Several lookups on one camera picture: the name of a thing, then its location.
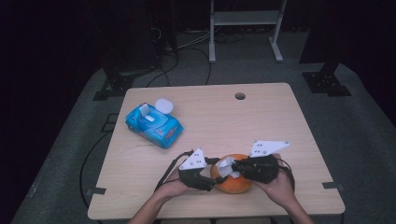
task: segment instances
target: orange object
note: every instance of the orange object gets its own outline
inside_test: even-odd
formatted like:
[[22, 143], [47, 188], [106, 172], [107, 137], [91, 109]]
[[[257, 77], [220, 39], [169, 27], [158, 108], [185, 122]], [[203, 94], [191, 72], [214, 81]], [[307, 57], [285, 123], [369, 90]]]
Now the orange object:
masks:
[[[242, 159], [246, 159], [248, 157], [247, 155], [243, 155], [243, 154], [231, 154], [227, 156], [231, 156], [238, 161]], [[223, 161], [227, 156], [222, 157], [220, 161]], [[213, 164], [212, 167], [210, 168], [210, 176], [213, 179], [216, 179], [217, 177], [221, 177], [219, 174], [218, 166], [216, 164]], [[237, 178], [233, 178], [229, 175], [227, 180], [224, 181], [224, 183], [217, 184], [216, 187], [227, 193], [242, 193], [250, 189], [251, 185], [252, 185], [251, 181], [245, 179], [242, 175], [240, 175]]]

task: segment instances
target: gray carpet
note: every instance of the gray carpet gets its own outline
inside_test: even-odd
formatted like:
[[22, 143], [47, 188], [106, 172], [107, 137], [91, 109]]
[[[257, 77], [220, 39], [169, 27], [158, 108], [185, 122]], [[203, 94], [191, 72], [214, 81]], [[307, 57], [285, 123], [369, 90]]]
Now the gray carpet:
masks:
[[[208, 84], [287, 82], [291, 85], [307, 123], [317, 141], [330, 173], [346, 205], [345, 223], [393, 223], [396, 220], [396, 132], [359, 77], [340, 65], [336, 76], [352, 96], [329, 97], [313, 94], [302, 72], [318, 71], [322, 64], [298, 64], [307, 33], [281, 33], [279, 48], [284, 57], [277, 63], [268, 43], [269, 34], [245, 35], [231, 45], [217, 45], [217, 62], [211, 65]], [[181, 45], [196, 36], [179, 35]], [[195, 45], [207, 53], [207, 43]], [[175, 59], [164, 57], [163, 69]], [[162, 71], [138, 77], [133, 87], [146, 85]], [[171, 86], [204, 85], [209, 73], [205, 55], [196, 49], [184, 49], [175, 69], [168, 73]], [[93, 101], [106, 79], [103, 70], [92, 75], [73, 111], [53, 145], [40, 174], [14, 217], [13, 223], [96, 223], [87, 217], [87, 208], [79, 193], [79, 173], [84, 159], [105, 133], [107, 116], [118, 113], [122, 97]], [[166, 86], [164, 77], [151, 87]], [[95, 187], [110, 141], [108, 134], [93, 149], [82, 173], [83, 192]], [[317, 223], [340, 223], [339, 216], [315, 216]], [[287, 217], [276, 217], [289, 223]], [[125, 223], [106, 220], [103, 223]]]

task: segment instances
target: blue package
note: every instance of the blue package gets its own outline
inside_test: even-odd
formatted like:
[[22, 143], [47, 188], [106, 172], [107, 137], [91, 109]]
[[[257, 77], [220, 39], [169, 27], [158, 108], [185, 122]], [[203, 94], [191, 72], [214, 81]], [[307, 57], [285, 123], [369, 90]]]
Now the blue package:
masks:
[[131, 131], [161, 148], [169, 148], [184, 129], [177, 119], [148, 104], [129, 113], [126, 124]]

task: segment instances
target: tabletop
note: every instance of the tabletop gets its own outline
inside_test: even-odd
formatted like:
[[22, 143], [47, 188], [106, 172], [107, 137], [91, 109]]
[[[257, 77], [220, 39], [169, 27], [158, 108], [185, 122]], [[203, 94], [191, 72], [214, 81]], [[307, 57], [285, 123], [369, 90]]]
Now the tabletop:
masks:
[[[166, 98], [171, 115], [184, 127], [168, 149], [131, 132], [125, 117], [141, 103], [154, 105]], [[255, 140], [289, 141], [279, 154], [296, 180], [295, 194], [310, 215], [345, 211], [315, 139], [287, 83], [237, 84], [130, 89], [126, 92], [88, 216], [92, 219], [132, 217], [154, 191], [173, 159], [201, 148], [208, 158], [248, 154]], [[209, 176], [210, 166], [201, 175]], [[189, 191], [163, 206], [158, 218], [263, 217], [287, 213], [253, 186], [241, 194], [213, 188]]]

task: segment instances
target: cable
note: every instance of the cable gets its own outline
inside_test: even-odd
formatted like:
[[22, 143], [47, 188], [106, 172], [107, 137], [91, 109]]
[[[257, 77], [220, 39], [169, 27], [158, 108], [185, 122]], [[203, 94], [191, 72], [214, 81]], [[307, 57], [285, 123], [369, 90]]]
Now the cable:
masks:
[[[236, 1], [233, 3], [233, 9], [232, 9], [232, 10], [235, 9], [236, 3], [237, 3], [237, 2], [238, 2], [238, 0], [236, 0]], [[231, 0], [228, 1], [227, 6], [226, 6], [226, 8], [224, 9], [224, 11], [228, 11], [228, 8], [229, 8], [230, 4], [231, 4]], [[217, 32], [221, 29], [221, 27], [222, 27], [222, 26], [218, 27], [218, 28], [215, 30], [215, 33], [217, 33]], [[187, 43], [187, 44], [178, 46], [177, 48], [178, 48], [178, 49], [182, 49], [182, 48], [186, 48], [186, 47], [189, 47], [189, 46], [198, 44], [198, 43], [200, 43], [200, 42], [202, 42], [202, 41], [208, 39], [209, 37], [210, 37], [210, 32], [207, 31], [206, 34], [204, 34], [203, 36], [200, 36], [200, 37], [198, 37], [197, 39], [194, 39], [194, 40], [192, 40], [191, 42], [189, 42], [189, 43]]]
[[173, 179], [173, 180], [165, 181], [165, 182], [163, 182], [163, 185], [164, 185], [164, 184], [167, 184], [167, 183], [170, 183], [170, 182], [178, 181], [179, 179], [180, 179], [180, 178], [176, 178], [176, 179]]
[[178, 155], [174, 160], [172, 160], [171, 164], [168, 166], [168, 169], [166, 169], [165, 173], [163, 174], [163, 177], [161, 177], [160, 181], [158, 181], [158, 184], [157, 184], [157, 186], [155, 187], [154, 192], [155, 192], [161, 185], [163, 185], [164, 183], [166, 183], [166, 182], [163, 182], [163, 181], [169, 176], [169, 174], [171, 173], [171, 171], [172, 171], [173, 168], [175, 167], [177, 161], [178, 161], [180, 158], [182, 158], [183, 156], [190, 156], [193, 152], [194, 152], [193, 150], [188, 151], [188, 152], [183, 152], [183, 153], [181, 153], [180, 155]]
[[285, 164], [288, 166], [289, 170], [291, 170], [290, 165], [289, 165], [286, 161], [284, 161], [284, 160], [282, 160], [282, 159], [278, 159], [278, 158], [276, 158], [276, 160], [277, 160], [277, 161], [285, 162]]
[[[221, 28], [222, 28], [222, 26], [218, 27], [215, 30], [215, 35], [216, 35], [216, 33], [219, 32], [219, 30]], [[196, 45], [198, 43], [201, 43], [204, 40], [207, 40], [209, 38], [209, 35], [210, 35], [210, 32], [206, 32], [204, 35], [202, 35], [202, 36], [200, 36], [200, 37], [198, 37], [198, 38], [196, 38], [196, 39], [194, 39], [194, 40], [192, 40], [192, 41], [190, 41], [190, 42], [188, 42], [186, 44], [178, 46], [177, 48], [178, 49], [183, 49], [183, 48], [186, 48], [186, 47], [193, 46], [193, 45]], [[239, 38], [239, 37], [237, 37], [235, 35], [227, 35], [227, 36], [231, 36], [231, 37], [234, 38], [234, 40], [232, 40], [232, 41], [221, 41], [221, 40], [219, 40], [219, 37], [225, 38], [223, 35], [225, 35], [225, 34], [216, 35], [215, 36], [215, 42], [218, 43], [218, 44], [234, 44], [236, 42], [239, 42], [239, 41], [245, 39], [245, 36], [243, 34], [240, 34], [242, 36], [242, 38]], [[165, 48], [164, 50], [171, 51], [172, 49], [171, 48]]]
[[234, 43], [237, 43], [239, 41], [242, 41], [245, 39], [245, 35], [244, 34], [240, 34], [242, 37], [238, 37], [236, 35], [229, 35], [229, 34], [219, 34], [216, 36], [215, 41], [217, 44], [221, 44], [221, 45], [231, 45]]
[[163, 72], [162, 72], [161, 74], [159, 74], [158, 76], [152, 78], [151, 81], [146, 85], [146, 88], [149, 87], [149, 85], [151, 85], [152, 82], [154, 82], [157, 78], [159, 78], [159, 77], [161, 77], [161, 76], [166, 76], [167, 85], [170, 86], [170, 83], [169, 83], [170, 79], [169, 79], [169, 76], [167, 75], [167, 73], [170, 72], [170, 71], [172, 71], [174, 68], [177, 67], [177, 65], [178, 65], [178, 58], [177, 58], [176, 56], [171, 55], [171, 54], [169, 54], [168, 56], [174, 57], [174, 58], [176, 59], [175, 65], [172, 66], [172, 67], [171, 67], [169, 70], [167, 70], [167, 71], [164, 71], [163, 68], [161, 67], [161, 69], [163, 70]]
[[207, 74], [207, 78], [206, 78], [206, 82], [205, 82], [205, 85], [207, 85], [208, 82], [209, 82], [209, 79], [210, 79], [210, 75], [211, 75], [211, 73], [212, 73], [212, 64], [211, 64], [210, 61], [209, 61], [209, 57], [208, 57], [208, 56], [206, 55], [206, 53], [205, 53], [203, 50], [201, 50], [201, 49], [196, 49], [196, 48], [183, 48], [183, 49], [181, 49], [181, 50], [186, 50], [186, 49], [198, 50], [198, 51], [200, 51], [201, 53], [203, 53], [204, 56], [206, 57], [206, 59], [207, 59], [207, 64], [209, 65], [209, 73]]
[[161, 30], [160, 29], [158, 29], [158, 28], [151, 28], [151, 30], [156, 30], [156, 31], [158, 31], [158, 37], [157, 37], [157, 39], [156, 40], [152, 40], [154, 43], [157, 43], [157, 41], [159, 41], [160, 39], [161, 39], [161, 36], [162, 36], [162, 33], [161, 33]]
[[100, 137], [95, 144], [93, 144], [93, 146], [91, 147], [90, 151], [88, 151], [87, 155], [85, 156], [84, 162], [81, 165], [81, 168], [79, 170], [79, 193], [81, 195], [81, 199], [84, 202], [85, 206], [87, 207], [87, 209], [89, 208], [89, 205], [87, 203], [87, 200], [85, 199], [84, 196], [84, 192], [82, 189], [82, 173], [84, 171], [84, 167], [85, 164], [87, 163], [88, 158], [90, 157], [91, 153], [93, 152], [93, 150], [96, 148], [96, 146], [107, 136], [107, 134], [110, 132], [106, 132], [105, 134], [102, 135], [102, 137]]

